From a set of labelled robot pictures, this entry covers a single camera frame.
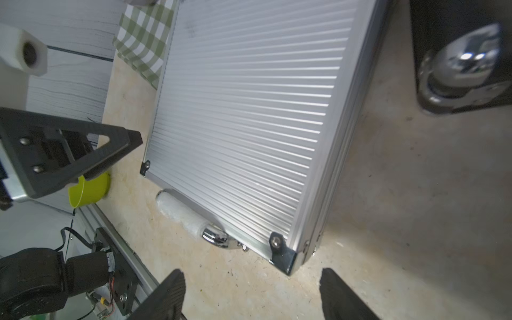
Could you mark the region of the silver aluminium poker case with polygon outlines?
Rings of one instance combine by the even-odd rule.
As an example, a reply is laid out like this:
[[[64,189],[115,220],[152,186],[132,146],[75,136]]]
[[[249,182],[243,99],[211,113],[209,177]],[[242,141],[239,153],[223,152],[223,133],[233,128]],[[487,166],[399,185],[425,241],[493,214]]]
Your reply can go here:
[[[180,1],[140,173],[286,275],[318,248],[390,1]]]

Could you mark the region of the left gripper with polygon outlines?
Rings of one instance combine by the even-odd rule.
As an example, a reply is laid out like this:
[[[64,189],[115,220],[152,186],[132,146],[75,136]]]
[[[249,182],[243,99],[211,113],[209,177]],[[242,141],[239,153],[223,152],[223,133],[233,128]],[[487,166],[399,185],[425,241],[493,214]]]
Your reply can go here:
[[[1,210],[91,180],[142,144],[140,132],[1,108]]]

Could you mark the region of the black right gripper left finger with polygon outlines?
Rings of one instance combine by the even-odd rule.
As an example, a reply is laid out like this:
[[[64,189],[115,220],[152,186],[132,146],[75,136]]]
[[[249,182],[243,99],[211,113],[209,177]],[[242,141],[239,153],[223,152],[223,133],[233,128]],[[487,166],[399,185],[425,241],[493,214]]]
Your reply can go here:
[[[175,269],[128,317],[128,320],[179,320],[182,318],[185,293],[185,275],[180,269]]]

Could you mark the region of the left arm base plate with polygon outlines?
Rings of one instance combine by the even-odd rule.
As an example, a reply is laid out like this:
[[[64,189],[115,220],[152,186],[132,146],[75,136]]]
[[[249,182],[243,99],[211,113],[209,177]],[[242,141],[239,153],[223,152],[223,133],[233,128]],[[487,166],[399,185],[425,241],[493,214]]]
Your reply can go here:
[[[95,231],[93,251],[104,251],[107,254],[109,273],[113,278],[111,292],[116,308],[122,316],[128,316],[132,312],[139,284],[134,270],[120,246],[104,227],[99,227]]]

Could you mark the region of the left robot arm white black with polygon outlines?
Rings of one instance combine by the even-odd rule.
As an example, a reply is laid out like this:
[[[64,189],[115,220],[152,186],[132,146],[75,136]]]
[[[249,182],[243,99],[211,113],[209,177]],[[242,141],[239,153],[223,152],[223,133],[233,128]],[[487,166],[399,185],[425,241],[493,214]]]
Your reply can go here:
[[[28,111],[1,109],[1,209],[91,180],[142,144],[138,131]],[[132,311],[138,277],[105,228],[90,252],[66,259],[61,248],[29,248],[1,260],[1,318],[65,307],[101,286],[122,315]]]

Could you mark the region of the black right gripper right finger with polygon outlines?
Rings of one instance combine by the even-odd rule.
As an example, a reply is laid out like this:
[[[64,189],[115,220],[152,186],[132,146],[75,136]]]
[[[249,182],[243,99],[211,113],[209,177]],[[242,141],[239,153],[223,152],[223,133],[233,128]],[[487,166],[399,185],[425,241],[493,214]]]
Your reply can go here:
[[[325,319],[379,320],[379,317],[331,268],[323,268],[319,281]]]

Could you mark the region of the black poker case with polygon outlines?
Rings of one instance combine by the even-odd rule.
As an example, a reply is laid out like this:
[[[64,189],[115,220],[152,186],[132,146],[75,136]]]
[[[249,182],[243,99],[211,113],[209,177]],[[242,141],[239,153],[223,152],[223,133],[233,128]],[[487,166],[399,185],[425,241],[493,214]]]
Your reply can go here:
[[[453,115],[511,105],[511,2],[410,1],[420,107]]]

